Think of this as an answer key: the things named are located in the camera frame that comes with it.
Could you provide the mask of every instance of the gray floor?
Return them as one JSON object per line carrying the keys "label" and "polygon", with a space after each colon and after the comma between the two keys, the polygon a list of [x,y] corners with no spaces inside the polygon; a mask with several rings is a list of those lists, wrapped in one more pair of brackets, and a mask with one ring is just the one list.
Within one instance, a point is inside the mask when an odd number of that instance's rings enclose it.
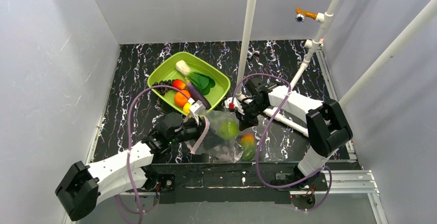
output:
{"label": "gray floor", "polygon": [[[129,207],[134,207],[133,196],[123,196],[123,200]],[[143,203],[145,207],[151,206],[152,197],[144,199]],[[290,207],[292,205],[277,206],[270,202],[161,204],[145,215],[142,223],[376,223],[367,194],[332,194],[319,209],[308,214],[286,209]],[[131,221],[138,221],[137,215],[129,214],[128,217]],[[110,198],[77,224],[113,223],[125,222],[118,213],[114,199]]]}

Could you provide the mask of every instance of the black marble countertop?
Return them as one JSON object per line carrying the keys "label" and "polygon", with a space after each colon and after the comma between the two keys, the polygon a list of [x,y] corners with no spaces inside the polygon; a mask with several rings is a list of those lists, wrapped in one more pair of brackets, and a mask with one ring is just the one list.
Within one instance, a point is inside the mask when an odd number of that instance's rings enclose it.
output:
{"label": "black marble countertop", "polygon": [[[304,42],[303,40],[251,41],[250,47],[258,50],[261,55],[247,63],[245,74],[267,73],[291,81],[306,52]],[[164,60],[177,52],[187,51],[207,61],[229,77],[231,81],[231,88],[227,95],[229,97],[236,85],[240,46],[241,42],[236,41],[122,45],[92,161],[103,160],[127,148],[128,107],[133,98],[146,88],[148,76]],[[313,57],[294,90],[319,100],[329,96],[316,56]],[[222,102],[216,110],[223,109]],[[144,138],[164,114],[175,111],[152,92],[140,100],[138,110],[133,117],[134,143]],[[267,117],[259,116],[260,125],[252,127],[251,132],[258,140],[266,121]],[[304,124],[297,118],[293,121]],[[274,122],[263,146],[261,161],[299,161],[308,147],[308,138]],[[346,149],[341,148],[332,159],[349,159],[349,156]],[[190,154],[185,143],[174,144],[170,154],[154,161],[154,163],[196,162],[213,162],[213,159]]]}

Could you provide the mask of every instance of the yellow fruit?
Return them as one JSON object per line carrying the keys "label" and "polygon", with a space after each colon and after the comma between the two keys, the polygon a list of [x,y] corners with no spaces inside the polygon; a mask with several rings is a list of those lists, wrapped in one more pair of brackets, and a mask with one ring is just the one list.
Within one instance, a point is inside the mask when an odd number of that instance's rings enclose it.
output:
{"label": "yellow fruit", "polygon": [[187,102],[185,105],[183,105],[182,111],[186,114],[190,113],[190,106],[191,104]]}

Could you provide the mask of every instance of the white wall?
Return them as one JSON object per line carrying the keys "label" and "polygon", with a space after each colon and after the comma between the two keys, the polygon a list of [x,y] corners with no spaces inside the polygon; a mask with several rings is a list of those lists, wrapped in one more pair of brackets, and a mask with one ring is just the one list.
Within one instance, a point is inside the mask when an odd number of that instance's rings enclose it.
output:
{"label": "white wall", "polygon": [[[235,41],[247,0],[96,0],[118,43]],[[306,39],[318,24],[295,21],[295,8],[324,12],[331,0],[257,0],[251,38]]]}
{"label": "white wall", "polygon": [[[325,38],[343,96],[430,0],[345,0]],[[437,18],[343,107],[390,223],[435,223]]]}
{"label": "white wall", "polygon": [[61,223],[119,46],[94,0],[0,0],[0,222]]}

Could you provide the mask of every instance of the orange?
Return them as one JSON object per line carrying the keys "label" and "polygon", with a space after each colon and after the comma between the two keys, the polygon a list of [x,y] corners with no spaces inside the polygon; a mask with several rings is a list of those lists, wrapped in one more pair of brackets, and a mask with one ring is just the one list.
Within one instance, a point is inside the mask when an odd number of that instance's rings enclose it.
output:
{"label": "orange", "polygon": [[[190,93],[187,90],[181,90],[184,94],[186,94],[188,97],[191,97]],[[185,98],[183,94],[180,92],[177,92],[175,95],[175,104],[178,107],[183,107],[188,102],[188,99]]]}

